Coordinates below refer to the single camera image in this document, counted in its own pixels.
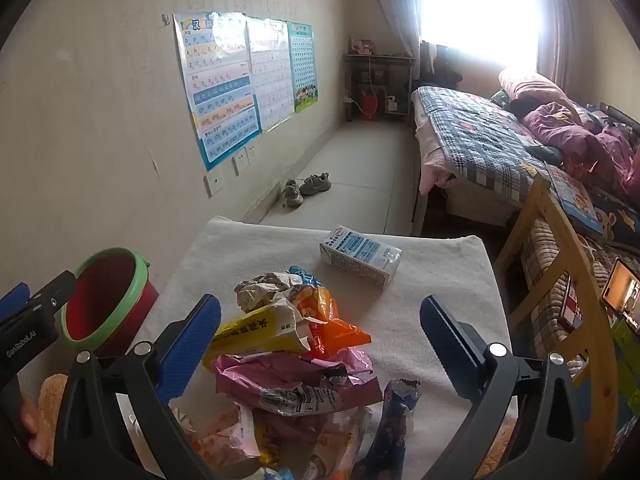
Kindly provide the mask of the left hand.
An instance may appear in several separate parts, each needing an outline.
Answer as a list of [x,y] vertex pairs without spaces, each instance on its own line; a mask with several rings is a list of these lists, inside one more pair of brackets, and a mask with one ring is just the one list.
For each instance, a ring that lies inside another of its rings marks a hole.
[[20,417],[29,434],[28,447],[30,452],[37,460],[51,466],[53,464],[51,430],[41,416],[36,404],[28,396],[23,396]]

